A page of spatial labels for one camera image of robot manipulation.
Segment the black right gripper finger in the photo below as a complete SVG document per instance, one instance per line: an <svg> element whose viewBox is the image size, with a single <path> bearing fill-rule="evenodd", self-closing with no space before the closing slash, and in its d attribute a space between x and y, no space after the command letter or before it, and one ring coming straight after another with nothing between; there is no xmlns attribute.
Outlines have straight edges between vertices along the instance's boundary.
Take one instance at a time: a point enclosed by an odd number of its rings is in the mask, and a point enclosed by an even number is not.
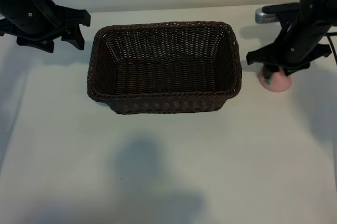
<svg viewBox="0 0 337 224"><path fill-rule="evenodd" d="M280 69L276 65L264 64L264 77L272 77L274 73L279 71Z"/></svg>
<svg viewBox="0 0 337 224"><path fill-rule="evenodd" d="M310 67L310 65L311 64L303 64L303 65L300 65L300 66L297 66L297 67L292 67L292 68L285 67L283 70L284 70L284 73L285 73L286 76L290 76L293 73L296 73L298 71L308 69Z"/></svg>

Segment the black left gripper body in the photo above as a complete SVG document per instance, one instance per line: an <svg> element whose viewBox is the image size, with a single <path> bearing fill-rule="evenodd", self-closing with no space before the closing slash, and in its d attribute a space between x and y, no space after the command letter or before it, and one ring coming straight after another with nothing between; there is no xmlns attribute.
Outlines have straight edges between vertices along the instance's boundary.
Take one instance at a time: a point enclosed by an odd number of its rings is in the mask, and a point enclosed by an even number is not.
<svg viewBox="0 0 337 224"><path fill-rule="evenodd" d="M86 10L56 5L52 0L1 0L1 35L10 34L32 41L61 36L75 25L90 26Z"/></svg>

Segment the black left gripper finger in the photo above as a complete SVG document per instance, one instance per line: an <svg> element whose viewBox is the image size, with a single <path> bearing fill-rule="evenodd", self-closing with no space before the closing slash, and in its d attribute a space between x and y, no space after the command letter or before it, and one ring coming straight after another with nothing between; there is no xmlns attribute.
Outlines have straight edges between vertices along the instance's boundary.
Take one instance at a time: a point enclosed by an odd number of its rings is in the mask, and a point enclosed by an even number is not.
<svg viewBox="0 0 337 224"><path fill-rule="evenodd" d="M16 43L19 46L33 47L44 52L53 53L54 52L54 42L53 41L31 41L25 38L18 37Z"/></svg>
<svg viewBox="0 0 337 224"><path fill-rule="evenodd" d="M72 44L78 50L83 50L85 46L85 41L78 24L68 28L61 36L61 40Z"/></svg>

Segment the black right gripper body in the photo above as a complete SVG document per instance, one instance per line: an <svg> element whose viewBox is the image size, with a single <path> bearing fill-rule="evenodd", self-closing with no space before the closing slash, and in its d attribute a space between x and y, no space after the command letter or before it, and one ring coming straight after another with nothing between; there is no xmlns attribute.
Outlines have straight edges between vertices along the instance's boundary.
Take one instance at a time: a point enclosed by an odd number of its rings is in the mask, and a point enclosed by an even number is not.
<svg viewBox="0 0 337 224"><path fill-rule="evenodd" d="M321 46L319 41L332 27L326 21L306 22L299 13L276 13L281 24L281 31L275 41L256 51L248 52L246 56L249 65L263 63L279 66L286 70L299 70L312 61L331 54L327 46Z"/></svg>

